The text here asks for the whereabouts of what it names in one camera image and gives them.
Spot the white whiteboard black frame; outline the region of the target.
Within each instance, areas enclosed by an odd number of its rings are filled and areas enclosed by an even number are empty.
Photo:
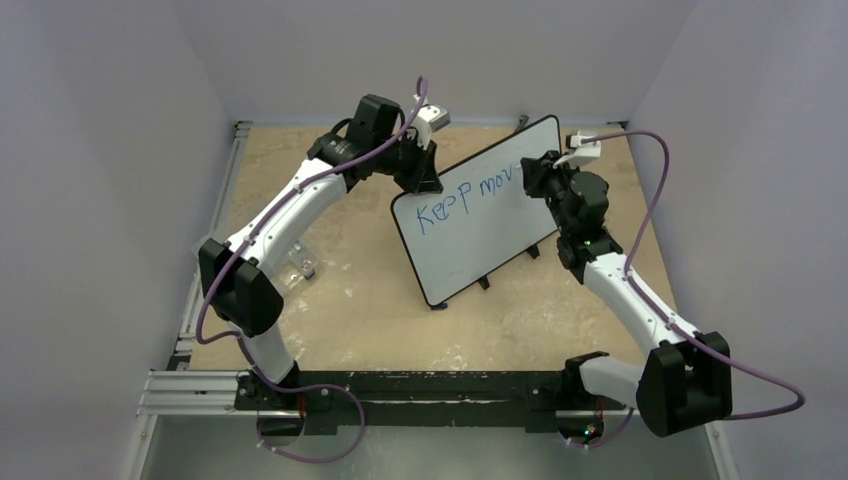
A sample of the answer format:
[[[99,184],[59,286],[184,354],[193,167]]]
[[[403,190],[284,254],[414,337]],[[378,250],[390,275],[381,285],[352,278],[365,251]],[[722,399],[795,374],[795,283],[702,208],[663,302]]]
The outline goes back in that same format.
[[[400,194],[390,212],[425,303],[433,310],[513,258],[538,255],[557,230],[543,201],[526,195],[520,162],[559,149],[547,115],[445,169],[437,194]]]

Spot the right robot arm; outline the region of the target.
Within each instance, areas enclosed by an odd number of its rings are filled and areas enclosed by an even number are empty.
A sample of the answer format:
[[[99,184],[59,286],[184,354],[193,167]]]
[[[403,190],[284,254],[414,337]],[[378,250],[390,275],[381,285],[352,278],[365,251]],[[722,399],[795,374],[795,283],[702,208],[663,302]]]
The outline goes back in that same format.
[[[561,392],[576,407],[606,397],[637,410],[658,437],[728,418],[733,409],[725,338],[677,316],[629,266],[605,226],[608,183],[554,151],[520,161],[525,194],[541,199],[557,228],[563,267],[615,314],[645,355],[641,366],[606,352],[566,361]]]

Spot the clear plastic bag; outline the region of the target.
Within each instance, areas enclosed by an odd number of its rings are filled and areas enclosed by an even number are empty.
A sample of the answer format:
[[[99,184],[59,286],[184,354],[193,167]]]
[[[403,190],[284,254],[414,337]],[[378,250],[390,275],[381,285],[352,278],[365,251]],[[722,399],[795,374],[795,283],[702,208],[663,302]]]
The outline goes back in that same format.
[[[242,249],[241,245],[246,238],[244,232],[229,238],[207,235],[195,245],[193,252],[198,259],[204,286],[210,285],[219,276],[235,253],[240,253],[239,259],[227,270],[220,282],[221,289],[231,287],[236,272],[247,263],[261,271],[275,286],[283,288],[292,288],[300,280],[315,275],[318,258],[302,241],[296,240],[285,246],[276,234],[265,233],[258,235]]]

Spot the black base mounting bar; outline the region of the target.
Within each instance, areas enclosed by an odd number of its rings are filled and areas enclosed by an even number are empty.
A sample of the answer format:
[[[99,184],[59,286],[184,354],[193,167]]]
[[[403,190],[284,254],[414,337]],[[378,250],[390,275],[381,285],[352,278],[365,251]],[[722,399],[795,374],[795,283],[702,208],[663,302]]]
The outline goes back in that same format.
[[[341,426],[520,428],[592,441],[616,402],[564,385],[562,371],[300,371],[281,390],[237,377],[234,407],[264,433],[333,435]]]

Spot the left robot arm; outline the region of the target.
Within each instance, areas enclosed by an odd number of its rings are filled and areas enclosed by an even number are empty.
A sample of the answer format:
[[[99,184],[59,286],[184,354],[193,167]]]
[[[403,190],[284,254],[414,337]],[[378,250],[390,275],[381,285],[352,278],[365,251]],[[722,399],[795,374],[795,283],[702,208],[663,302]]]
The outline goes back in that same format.
[[[405,193],[440,193],[432,136],[450,122],[447,108],[414,96],[410,113],[387,98],[363,96],[355,113],[319,136],[281,191],[244,227],[224,241],[205,240],[198,251],[203,303],[227,331],[207,345],[235,338],[260,378],[259,395],[272,408],[292,405],[303,386],[296,360],[277,326],[285,301],[272,278],[301,236],[333,204],[374,174],[388,176]]]

